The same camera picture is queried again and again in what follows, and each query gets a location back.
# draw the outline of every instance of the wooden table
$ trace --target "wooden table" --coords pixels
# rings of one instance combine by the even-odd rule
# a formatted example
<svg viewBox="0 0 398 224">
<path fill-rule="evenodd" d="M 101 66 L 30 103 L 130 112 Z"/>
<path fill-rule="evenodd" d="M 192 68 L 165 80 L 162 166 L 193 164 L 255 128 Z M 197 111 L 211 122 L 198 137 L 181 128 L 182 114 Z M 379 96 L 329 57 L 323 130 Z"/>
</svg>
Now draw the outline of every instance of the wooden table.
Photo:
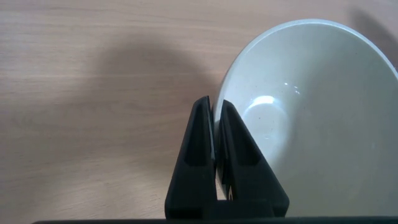
<svg viewBox="0 0 398 224">
<path fill-rule="evenodd" d="M 0 223 L 162 218 L 192 103 L 261 32 L 316 17 L 398 65 L 398 2 L 0 3 Z"/>
</svg>

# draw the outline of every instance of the white bowl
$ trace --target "white bowl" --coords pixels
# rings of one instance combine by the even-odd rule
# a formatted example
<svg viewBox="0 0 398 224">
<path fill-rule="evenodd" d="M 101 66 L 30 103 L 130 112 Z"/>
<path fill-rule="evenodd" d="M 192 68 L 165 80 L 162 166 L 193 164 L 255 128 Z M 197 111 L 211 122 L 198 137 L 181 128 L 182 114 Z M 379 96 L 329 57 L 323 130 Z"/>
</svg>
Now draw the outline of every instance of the white bowl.
<svg viewBox="0 0 398 224">
<path fill-rule="evenodd" d="M 288 216 L 398 215 L 398 74 L 367 38 L 318 19 L 255 38 L 214 105 L 232 102 L 290 199 Z"/>
</svg>

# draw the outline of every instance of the wood grain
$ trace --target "wood grain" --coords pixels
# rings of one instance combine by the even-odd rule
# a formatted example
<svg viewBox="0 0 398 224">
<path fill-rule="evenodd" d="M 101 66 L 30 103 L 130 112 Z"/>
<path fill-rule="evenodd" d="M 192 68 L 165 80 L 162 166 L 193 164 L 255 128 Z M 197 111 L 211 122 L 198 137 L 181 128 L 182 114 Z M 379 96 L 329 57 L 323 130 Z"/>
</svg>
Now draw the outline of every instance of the wood grain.
<svg viewBox="0 0 398 224">
<path fill-rule="evenodd" d="M 192 103 L 282 22 L 343 23 L 398 65 L 398 2 L 0 2 L 0 223 L 162 218 Z"/>
</svg>

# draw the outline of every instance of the bowl rim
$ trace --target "bowl rim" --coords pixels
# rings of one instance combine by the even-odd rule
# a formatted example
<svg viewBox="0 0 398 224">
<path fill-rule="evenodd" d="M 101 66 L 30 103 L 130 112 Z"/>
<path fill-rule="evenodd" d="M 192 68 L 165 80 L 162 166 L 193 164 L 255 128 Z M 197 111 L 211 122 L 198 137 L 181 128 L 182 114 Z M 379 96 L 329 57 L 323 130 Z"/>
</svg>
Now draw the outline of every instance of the bowl rim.
<svg viewBox="0 0 398 224">
<path fill-rule="evenodd" d="M 232 73 L 236 70 L 236 67 L 239 66 L 240 62 L 242 59 L 246 56 L 246 54 L 253 48 L 255 47 L 260 41 L 265 39 L 271 34 L 276 33 L 279 30 L 286 29 L 289 27 L 293 26 L 299 26 L 299 25 L 304 25 L 304 24 L 321 24 L 325 26 L 332 26 L 337 29 L 341 29 L 349 34 L 355 35 L 359 40 L 362 40 L 365 42 L 370 48 L 372 48 L 382 59 L 383 61 L 387 64 L 387 66 L 390 68 L 391 72 L 395 75 L 396 79 L 398 80 L 398 73 L 394 66 L 391 64 L 391 62 L 388 60 L 388 58 L 383 54 L 383 52 L 374 44 L 372 43 L 368 38 L 366 38 L 364 35 L 360 34 L 358 31 L 355 31 L 352 28 L 349 28 L 348 26 L 345 26 L 343 24 L 340 24 L 338 22 L 333 22 L 333 21 L 328 21 L 324 19 L 300 19 L 296 21 L 290 21 L 290 22 L 285 22 L 283 24 L 279 24 L 269 30 L 266 30 L 262 34 L 258 35 L 256 38 L 254 38 L 252 41 L 250 41 L 245 48 L 242 49 L 242 51 L 238 54 L 238 56 L 235 58 L 231 66 L 229 67 L 228 71 L 226 72 L 223 81 L 221 82 L 220 85 L 220 90 L 215 97 L 215 101 L 213 104 L 213 121 L 214 121 L 214 128 L 215 128 L 215 134 L 218 134 L 218 119 L 217 116 L 218 114 L 221 114 L 221 105 L 223 104 L 224 96 L 225 96 L 225 91 L 228 87 L 228 83 L 231 79 Z"/>
</svg>

